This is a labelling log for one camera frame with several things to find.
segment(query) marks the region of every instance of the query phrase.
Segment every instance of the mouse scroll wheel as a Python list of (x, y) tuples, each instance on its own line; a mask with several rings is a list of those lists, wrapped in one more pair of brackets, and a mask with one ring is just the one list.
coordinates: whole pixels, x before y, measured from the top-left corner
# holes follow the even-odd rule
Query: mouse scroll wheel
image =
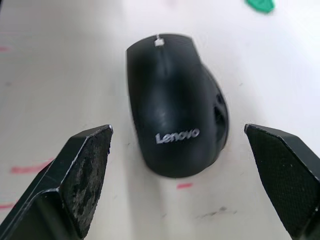
[(154, 41), (154, 46), (155, 47), (162, 47), (163, 45), (165, 45), (165, 40), (163, 38), (161, 38), (160, 35), (158, 34), (156, 36), (156, 40)]

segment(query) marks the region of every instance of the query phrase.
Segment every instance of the lenovo logo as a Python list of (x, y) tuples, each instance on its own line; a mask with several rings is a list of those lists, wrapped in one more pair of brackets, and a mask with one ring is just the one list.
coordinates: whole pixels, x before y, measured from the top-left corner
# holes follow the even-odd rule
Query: lenovo logo
[(182, 131), (180, 133), (171, 133), (171, 134), (166, 134), (163, 136), (161, 139), (160, 133), (155, 135), (155, 141), (156, 144), (166, 144), (169, 142), (177, 142), (177, 141), (182, 141), (184, 139), (189, 139), (189, 138), (196, 138), (200, 134), (200, 130), (198, 128), (190, 130), (190, 131)]

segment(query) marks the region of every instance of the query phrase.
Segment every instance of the white table surface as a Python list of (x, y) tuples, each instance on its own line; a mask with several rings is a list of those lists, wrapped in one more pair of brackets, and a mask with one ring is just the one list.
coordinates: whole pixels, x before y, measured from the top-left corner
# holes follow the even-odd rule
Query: white table surface
[[(72, 135), (111, 124), (86, 240), (289, 240), (243, 129), (281, 129), (320, 156), (320, 2), (275, 5), (265, 15), (243, 0), (4, 0), (0, 205), (14, 203), (36, 175), (12, 167), (41, 165)], [(230, 114), (219, 159), (184, 179), (146, 168), (131, 119), (125, 51), (157, 33), (194, 39)], [(193, 186), (177, 189), (182, 183)], [(9, 211), (0, 208), (0, 221)]]

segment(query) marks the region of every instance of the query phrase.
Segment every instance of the green object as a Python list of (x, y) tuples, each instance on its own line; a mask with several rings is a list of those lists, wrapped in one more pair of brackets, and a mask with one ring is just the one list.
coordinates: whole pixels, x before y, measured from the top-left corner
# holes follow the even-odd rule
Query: green object
[(275, 8), (272, 0), (246, 0), (246, 2), (255, 10), (263, 13), (270, 13)]

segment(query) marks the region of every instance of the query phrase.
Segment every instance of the computer mouse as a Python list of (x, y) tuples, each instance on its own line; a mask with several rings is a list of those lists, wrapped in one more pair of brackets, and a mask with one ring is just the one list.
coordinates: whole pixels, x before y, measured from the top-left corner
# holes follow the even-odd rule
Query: computer mouse
[(146, 165), (183, 178), (213, 164), (227, 141), (228, 110), (193, 40), (158, 34), (126, 54), (132, 118)]

